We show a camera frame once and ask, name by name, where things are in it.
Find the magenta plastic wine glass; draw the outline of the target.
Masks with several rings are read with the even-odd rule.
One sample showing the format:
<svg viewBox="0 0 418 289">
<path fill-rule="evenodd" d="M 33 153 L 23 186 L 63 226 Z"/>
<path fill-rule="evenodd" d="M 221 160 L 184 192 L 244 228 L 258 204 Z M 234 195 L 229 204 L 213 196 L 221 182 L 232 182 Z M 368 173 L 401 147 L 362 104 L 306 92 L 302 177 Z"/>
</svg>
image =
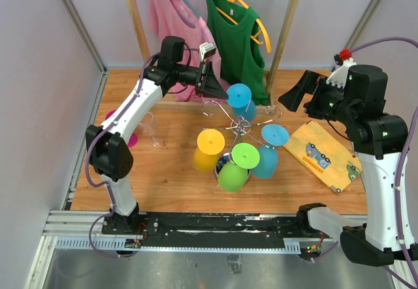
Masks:
<svg viewBox="0 0 418 289">
<path fill-rule="evenodd" d="M 107 120 L 109 117 L 111 117 L 115 113 L 115 111 L 116 110 L 111 110 L 110 112 L 108 112 L 107 115 L 106 115 L 106 117 L 105 117 L 105 120 Z M 137 142 L 138 142 L 138 136 L 134 132 L 130 136 L 130 139 L 129 139 L 128 143 L 127 143 L 127 147 L 128 148 L 132 148 L 133 146 L 135 146 L 137 144 Z"/>
</svg>

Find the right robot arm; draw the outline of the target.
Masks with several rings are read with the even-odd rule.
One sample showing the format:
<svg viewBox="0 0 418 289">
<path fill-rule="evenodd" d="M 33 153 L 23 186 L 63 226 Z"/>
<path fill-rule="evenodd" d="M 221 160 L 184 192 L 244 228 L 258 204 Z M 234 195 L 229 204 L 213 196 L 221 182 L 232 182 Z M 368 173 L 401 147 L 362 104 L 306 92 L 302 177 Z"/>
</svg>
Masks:
<svg viewBox="0 0 418 289">
<path fill-rule="evenodd" d="M 337 121 L 346 127 L 367 201 L 367 221 L 357 224 L 326 205 L 308 204 L 297 213 L 297 232 L 310 237 L 321 231 L 339 242 L 345 256 L 366 266 L 389 266 L 417 260 L 412 235 L 404 168 L 412 127 L 384 112 L 388 76 L 379 67 L 339 67 L 330 76 L 307 70 L 279 102 L 289 111 L 303 106 L 308 117 Z"/>
</svg>

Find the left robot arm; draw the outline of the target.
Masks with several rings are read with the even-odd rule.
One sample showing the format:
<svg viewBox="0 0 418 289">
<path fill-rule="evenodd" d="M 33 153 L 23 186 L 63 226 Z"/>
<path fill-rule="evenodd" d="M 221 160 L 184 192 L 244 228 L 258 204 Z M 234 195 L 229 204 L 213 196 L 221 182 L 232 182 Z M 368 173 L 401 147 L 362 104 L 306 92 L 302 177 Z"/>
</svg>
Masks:
<svg viewBox="0 0 418 289">
<path fill-rule="evenodd" d="M 94 183 L 87 175 L 88 182 L 94 188 L 106 187 L 110 197 L 106 217 L 124 233 L 132 234 L 140 226 L 139 206 L 129 180 L 133 156 L 127 143 L 132 133 L 177 83 L 194 86 L 200 97 L 226 100 L 228 95 L 210 60 L 215 54 L 216 46 L 211 42 L 193 49 L 183 38 L 165 37 L 160 51 L 144 63 L 136 85 L 118 109 L 99 126 L 86 129 L 85 173 L 93 169 L 101 178 L 100 183 Z"/>
</svg>

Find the clear wine glass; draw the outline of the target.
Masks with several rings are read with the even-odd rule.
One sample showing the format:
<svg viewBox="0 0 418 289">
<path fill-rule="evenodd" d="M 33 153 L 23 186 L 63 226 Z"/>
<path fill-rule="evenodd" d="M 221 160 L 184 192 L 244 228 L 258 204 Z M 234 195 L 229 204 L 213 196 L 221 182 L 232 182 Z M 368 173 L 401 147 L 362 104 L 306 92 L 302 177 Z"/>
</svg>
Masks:
<svg viewBox="0 0 418 289">
<path fill-rule="evenodd" d="M 147 112 L 138 124 L 138 128 L 144 136 L 147 136 L 154 147 L 162 146 L 161 138 L 157 133 L 157 121 L 151 112 Z"/>
</svg>

